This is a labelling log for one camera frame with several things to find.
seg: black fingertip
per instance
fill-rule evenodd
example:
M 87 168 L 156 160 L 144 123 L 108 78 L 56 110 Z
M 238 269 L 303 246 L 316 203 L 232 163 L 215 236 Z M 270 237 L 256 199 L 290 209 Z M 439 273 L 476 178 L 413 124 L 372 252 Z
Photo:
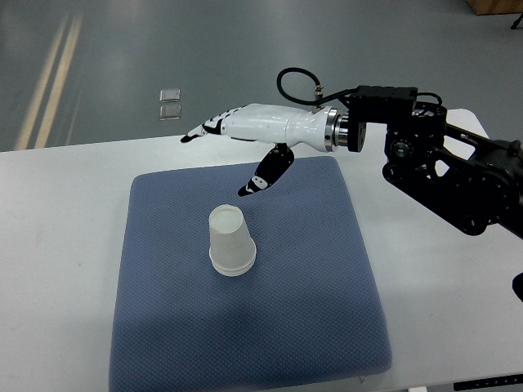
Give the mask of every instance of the black fingertip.
M 188 135 L 185 135 L 185 136 L 183 136 L 183 137 L 181 138 L 180 141 L 181 141 L 182 143 L 189 143 L 191 140 L 193 140 L 193 139 L 195 139 L 195 138 L 197 138 L 197 137 L 198 137 L 198 135 L 194 135 L 194 136 L 188 136 Z
M 523 274 L 517 275 L 514 280 L 512 280 L 512 290 L 514 290 L 517 297 L 523 301 Z
M 253 194 L 253 193 L 248 192 L 244 186 L 242 186 L 240 189 L 238 189 L 238 196 L 243 197 L 243 196 L 247 196 L 248 194 Z

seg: square pad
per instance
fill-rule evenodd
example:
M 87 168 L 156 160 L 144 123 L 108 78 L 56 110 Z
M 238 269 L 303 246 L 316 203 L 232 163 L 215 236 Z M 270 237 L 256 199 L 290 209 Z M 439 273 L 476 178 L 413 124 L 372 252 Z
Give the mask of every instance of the square pad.
M 271 188 L 256 163 L 162 171 L 131 189 L 114 311 L 111 391 L 267 389 L 384 372 L 391 347 L 334 158 L 300 158 Z M 220 275 L 208 216 L 239 207 L 254 266 Z

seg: robotic hand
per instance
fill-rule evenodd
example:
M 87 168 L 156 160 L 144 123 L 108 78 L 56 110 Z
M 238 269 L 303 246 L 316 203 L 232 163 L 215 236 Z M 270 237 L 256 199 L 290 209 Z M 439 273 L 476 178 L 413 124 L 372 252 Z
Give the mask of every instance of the robotic hand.
M 253 194 L 273 185 L 291 166 L 291 148 L 306 143 L 318 151 L 333 151 L 330 135 L 336 120 L 336 109 L 323 108 L 316 113 L 283 106 L 250 104 L 232 109 L 190 131 L 182 143 L 208 133 L 228 135 L 233 139 L 263 141 L 276 146 L 263 158 L 253 178 L 239 190 L 240 196 Z
M 281 81 L 299 72 L 316 84 L 315 100 L 288 95 Z M 229 110 L 190 131 L 182 143 L 208 133 L 234 139 L 259 140 L 275 147 L 260 162 L 253 178 L 239 195 L 254 194 L 272 186 L 294 160 L 291 148 L 306 143 L 320 152 L 346 146 L 361 151 L 366 123 L 385 123 L 383 176 L 396 188 L 469 235 L 499 223 L 523 238 L 523 150 L 518 140 L 490 140 L 446 122 L 447 109 L 439 96 L 415 87 L 370 87 L 340 91 L 323 97 L 318 78 L 304 69 L 284 69 L 277 78 L 279 92 L 312 111 L 251 104 Z M 420 96 L 437 103 L 418 101 Z M 323 105 L 339 100 L 348 112 Z M 469 159 L 450 153 L 444 137 L 474 147 Z M 436 163 L 449 168 L 438 174 Z

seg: upside-down cup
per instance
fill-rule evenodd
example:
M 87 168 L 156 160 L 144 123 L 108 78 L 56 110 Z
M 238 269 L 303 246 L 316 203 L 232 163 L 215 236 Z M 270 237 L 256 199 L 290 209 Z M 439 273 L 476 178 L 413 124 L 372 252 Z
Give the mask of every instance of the upside-down cup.
M 251 269 L 256 259 L 256 244 L 239 208 L 222 204 L 212 210 L 209 233 L 209 256 L 216 271 L 225 276 L 239 276 Z

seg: white robotic hand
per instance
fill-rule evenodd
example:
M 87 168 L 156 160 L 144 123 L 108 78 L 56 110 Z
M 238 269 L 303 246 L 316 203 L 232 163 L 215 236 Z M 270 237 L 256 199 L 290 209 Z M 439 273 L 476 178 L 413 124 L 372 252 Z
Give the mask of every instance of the white robotic hand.
M 260 162 L 253 178 L 239 190 L 240 196 L 253 194 L 272 186 L 294 161 L 291 147 L 305 143 L 320 152 L 331 152 L 334 128 L 341 114 L 337 109 L 322 108 L 313 112 L 275 105 L 250 104 L 231 109 L 211 118 L 181 139 L 187 143 L 197 137 L 227 135 L 232 139 L 274 143 Z

